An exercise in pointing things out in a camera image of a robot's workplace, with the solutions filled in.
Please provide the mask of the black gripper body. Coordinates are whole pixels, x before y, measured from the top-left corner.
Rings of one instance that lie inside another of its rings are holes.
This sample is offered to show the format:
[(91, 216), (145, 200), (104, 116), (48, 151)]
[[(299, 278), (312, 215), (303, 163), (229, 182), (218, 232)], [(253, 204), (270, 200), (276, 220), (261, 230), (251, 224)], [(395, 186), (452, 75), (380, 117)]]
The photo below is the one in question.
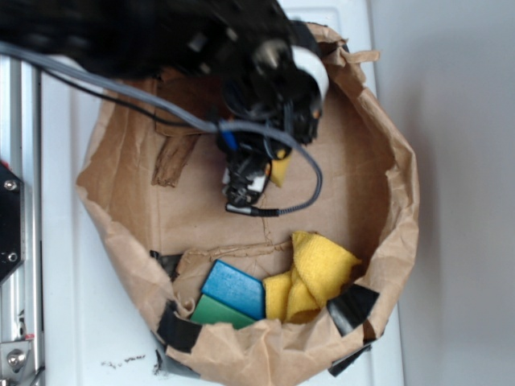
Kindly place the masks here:
[(222, 19), (211, 26), (222, 95), (239, 121), (281, 130), (307, 145), (318, 135), (328, 75), (305, 23)]

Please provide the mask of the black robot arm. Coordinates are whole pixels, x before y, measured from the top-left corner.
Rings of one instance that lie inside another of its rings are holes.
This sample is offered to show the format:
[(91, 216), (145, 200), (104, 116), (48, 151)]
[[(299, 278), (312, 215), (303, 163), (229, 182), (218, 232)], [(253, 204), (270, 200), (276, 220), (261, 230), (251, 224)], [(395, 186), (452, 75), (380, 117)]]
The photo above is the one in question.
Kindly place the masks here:
[[(276, 1), (4, 1), (1, 52), (217, 133), (229, 152), (270, 158), (316, 138), (328, 90), (314, 35)], [(127, 85), (167, 68), (220, 78), (235, 122), (195, 117)]]

